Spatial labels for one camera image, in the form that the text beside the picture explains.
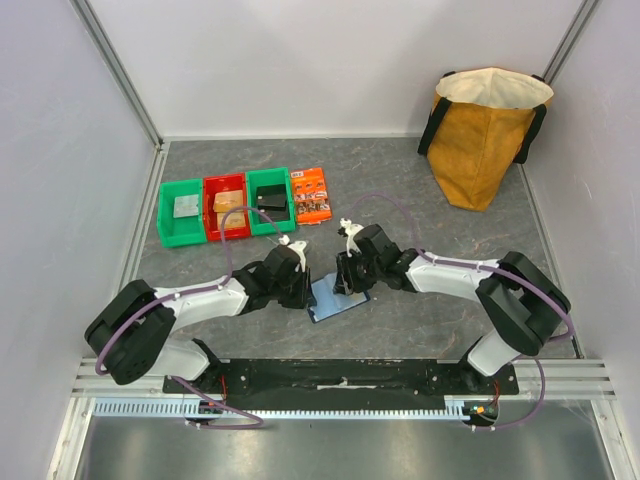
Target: red plastic bin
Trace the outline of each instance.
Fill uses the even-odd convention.
[[[213,202],[216,193],[228,192],[231,190],[242,190],[242,200],[244,205],[247,204],[247,184],[244,173],[233,173],[231,175],[222,175],[219,177],[207,177],[203,179],[202,194],[204,199],[204,229],[207,234],[207,240],[210,242],[220,241],[220,230],[218,230],[217,213],[213,211]],[[251,236],[251,227],[249,226],[249,215],[244,212],[245,226],[240,228],[226,228],[224,238],[245,238]]]

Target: green bin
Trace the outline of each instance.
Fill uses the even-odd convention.
[[[176,198],[198,195],[198,214],[174,217]],[[202,222],[202,179],[168,182],[160,185],[158,195],[158,235],[163,247],[182,247],[207,242]]]
[[[282,232],[291,232],[296,229],[296,212],[291,193],[291,181],[289,180],[289,169],[286,167],[272,168],[270,170],[253,170],[245,173],[247,179],[247,201],[250,207],[256,206],[256,191],[258,187],[268,187],[270,185],[285,185],[287,190],[287,201],[289,205],[289,219],[276,222]],[[261,223],[260,215],[249,212],[249,225],[252,235],[268,235],[276,233],[275,228],[270,223]]]

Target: red wire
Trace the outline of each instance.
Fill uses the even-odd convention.
[[[489,404],[490,406],[491,405],[498,405],[498,399],[500,398],[500,383],[497,380],[495,380],[493,382],[493,386],[496,388],[496,395],[495,395],[495,397],[493,397],[493,400]]]
[[[227,401],[227,382],[224,380],[224,375],[220,377],[220,381],[222,382],[222,399]]]

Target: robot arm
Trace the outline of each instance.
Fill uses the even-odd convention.
[[[428,261],[415,249],[401,251],[379,225],[362,227],[344,220],[341,225],[339,233],[347,237],[347,250],[337,256],[334,291],[358,293],[383,281],[395,290],[445,293],[481,303],[494,329],[481,337],[461,362],[483,377],[495,375],[522,354],[537,355],[562,321],[528,290],[517,296],[521,286],[492,273],[492,269],[507,270],[526,280],[565,312],[571,308],[562,292],[521,253],[481,262],[430,253],[426,256],[432,261]]]
[[[178,329],[213,317],[243,315],[276,300],[285,308],[305,309],[315,304],[306,242],[279,245],[264,261],[253,262],[223,278],[187,288],[151,288],[134,280],[107,305],[85,332],[99,355],[115,332],[141,308],[167,300],[145,313],[113,344],[104,365],[116,383],[125,385],[143,375],[176,375],[194,380],[209,366],[212,354],[200,342],[169,338]]]

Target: orange box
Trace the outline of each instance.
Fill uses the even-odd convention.
[[[213,211],[216,213],[225,213],[232,208],[243,205],[242,190],[231,190],[218,192],[213,200]]]
[[[216,213],[216,215],[217,215],[216,223],[218,224],[218,230],[222,230],[220,226],[222,225],[222,219],[224,218],[226,213]],[[233,213],[230,213],[229,216],[227,217],[227,221],[225,222],[225,225],[224,225],[224,232],[227,233],[227,230],[229,230],[230,228],[242,228],[246,226],[247,224],[244,221],[244,212],[233,212]]]
[[[327,182],[322,168],[291,172],[298,225],[317,225],[331,218]]]

